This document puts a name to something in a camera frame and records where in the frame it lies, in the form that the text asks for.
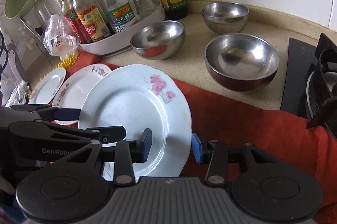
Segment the small white floral plate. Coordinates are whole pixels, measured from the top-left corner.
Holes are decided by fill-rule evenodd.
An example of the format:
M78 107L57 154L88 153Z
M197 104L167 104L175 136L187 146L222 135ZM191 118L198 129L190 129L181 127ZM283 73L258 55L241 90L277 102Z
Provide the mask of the small white floral plate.
M29 104L49 104L66 77L66 69L56 68L48 73L34 88Z

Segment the large white floral plate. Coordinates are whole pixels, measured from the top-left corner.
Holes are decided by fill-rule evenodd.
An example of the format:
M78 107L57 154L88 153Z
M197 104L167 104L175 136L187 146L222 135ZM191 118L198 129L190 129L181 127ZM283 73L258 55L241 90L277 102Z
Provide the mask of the large white floral plate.
M191 111L171 77L151 66L133 64L111 71L90 90L78 127L123 126L126 139L152 131L144 164L134 164L135 177L177 177L189 157Z

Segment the steel bowl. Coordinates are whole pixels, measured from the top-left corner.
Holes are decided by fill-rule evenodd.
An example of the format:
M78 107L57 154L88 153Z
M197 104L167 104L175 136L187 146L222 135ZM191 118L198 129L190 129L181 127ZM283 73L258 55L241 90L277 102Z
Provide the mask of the steel bowl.
M245 29L250 10L235 2L214 2L201 10L207 27L217 34L238 33Z
M149 60L168 59L178 52L186 39L185 26L173 20L152 23L135 33L130 44L134 52Z

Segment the yellow chenille mitt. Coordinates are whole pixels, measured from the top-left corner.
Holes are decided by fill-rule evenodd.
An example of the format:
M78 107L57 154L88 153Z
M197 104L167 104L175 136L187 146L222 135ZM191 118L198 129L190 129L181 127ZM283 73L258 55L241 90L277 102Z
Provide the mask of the yellow chenille mitt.
M69 56L67 58L65 58L64 60L62 60L57 66L56 68L64 68L64 69L69 69L71 68L76 60L78 59L79 55L76 56Z

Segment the red cloth mat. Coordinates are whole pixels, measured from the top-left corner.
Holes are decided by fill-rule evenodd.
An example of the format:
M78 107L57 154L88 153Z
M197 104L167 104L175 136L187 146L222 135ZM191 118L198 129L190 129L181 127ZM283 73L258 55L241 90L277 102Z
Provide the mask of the red cloth mat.
M336 139L323 127L307 128L307 120L285 111L263 110L173 80L191 111L192 133L217 139L233 148L250 142L294 165L319 181L324 200L316 220L336 222ZM206 167L191 153L180 176L202 177Z

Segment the clear plastic bag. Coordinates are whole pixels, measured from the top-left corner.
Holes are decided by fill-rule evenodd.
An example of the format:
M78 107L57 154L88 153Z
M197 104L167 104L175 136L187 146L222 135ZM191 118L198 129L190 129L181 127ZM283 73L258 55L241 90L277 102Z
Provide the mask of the clear plastic bag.
M64 17L58 14L51 15L42 38L48 53L61 60L80 53L78 39Z

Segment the glass pot lid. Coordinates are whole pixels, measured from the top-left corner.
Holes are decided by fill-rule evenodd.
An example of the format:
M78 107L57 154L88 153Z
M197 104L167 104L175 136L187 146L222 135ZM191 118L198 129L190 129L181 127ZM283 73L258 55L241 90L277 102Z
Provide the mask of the glass pot lid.
M36 0L34 3L34 12L41 24L41 28L45 30L52 15L50 8L44 0Z

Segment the yellow-cap vinegar bottle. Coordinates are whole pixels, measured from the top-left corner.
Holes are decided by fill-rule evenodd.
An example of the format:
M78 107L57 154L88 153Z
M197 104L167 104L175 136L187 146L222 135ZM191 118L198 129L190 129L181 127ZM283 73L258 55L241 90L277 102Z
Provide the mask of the yellow-cap vinegar bottle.
M72 0L73 7L93 42L110 37L112 31L97 0Z

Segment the black gas stove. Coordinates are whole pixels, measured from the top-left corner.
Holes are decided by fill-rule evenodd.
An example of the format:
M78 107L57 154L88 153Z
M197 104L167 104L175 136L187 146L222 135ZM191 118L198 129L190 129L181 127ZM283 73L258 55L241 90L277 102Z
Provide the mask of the black gas stove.
M290 38L281 110L307 118L336 137L336 44L324 33L316 47Z

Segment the green bowl on rack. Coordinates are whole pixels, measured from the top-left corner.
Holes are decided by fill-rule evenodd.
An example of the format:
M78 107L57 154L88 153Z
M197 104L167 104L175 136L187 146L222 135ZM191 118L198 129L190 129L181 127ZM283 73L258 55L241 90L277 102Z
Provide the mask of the green bowl on rack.
M26 16L34 7L35 0L6 0L5 16L8 19Z

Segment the red-cap dark sauce bottle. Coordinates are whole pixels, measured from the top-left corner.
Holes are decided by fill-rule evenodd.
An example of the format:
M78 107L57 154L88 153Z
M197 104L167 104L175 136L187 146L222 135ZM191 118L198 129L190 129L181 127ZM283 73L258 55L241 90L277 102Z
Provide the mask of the red-cap dark sauce bottle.
M88 35L86 29L84 28L81 20L79 19L72 0L61 0L62 7L61 13L74 33L75 37L78 39L81 44L88 44L92 41Z

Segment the large near steel bowl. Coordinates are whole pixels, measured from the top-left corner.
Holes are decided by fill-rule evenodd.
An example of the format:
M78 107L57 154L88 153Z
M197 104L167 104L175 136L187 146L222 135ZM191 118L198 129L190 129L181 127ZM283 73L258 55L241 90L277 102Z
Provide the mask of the large near steel bowl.
M221 86L235 92L251 92L267 86L276 76L280 58L260 37L228 33L215 37L205 49L205 65Z

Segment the small white-cap clear bottle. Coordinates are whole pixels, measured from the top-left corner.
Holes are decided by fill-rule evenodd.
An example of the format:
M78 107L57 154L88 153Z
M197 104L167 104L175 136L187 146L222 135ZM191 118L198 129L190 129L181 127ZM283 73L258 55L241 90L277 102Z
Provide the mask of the small white-cap clear bottle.
M135 0L139 9L141 19L145 19L156 11L156 5L152 0Z

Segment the white two-tier turntable rack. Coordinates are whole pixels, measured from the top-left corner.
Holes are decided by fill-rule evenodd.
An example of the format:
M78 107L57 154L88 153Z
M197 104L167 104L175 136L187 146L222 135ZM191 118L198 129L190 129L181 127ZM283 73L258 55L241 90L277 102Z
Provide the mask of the white two-tier turntable rack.
M134 33L152 23L164 20L165 14L161 1L153 0L153 3L156 6L156 10L145 19L137 22L121 33L116 33L94 43L81 44L80 47L85 52L92 53L97 56L116 55L122 51L130 49L130 40Z

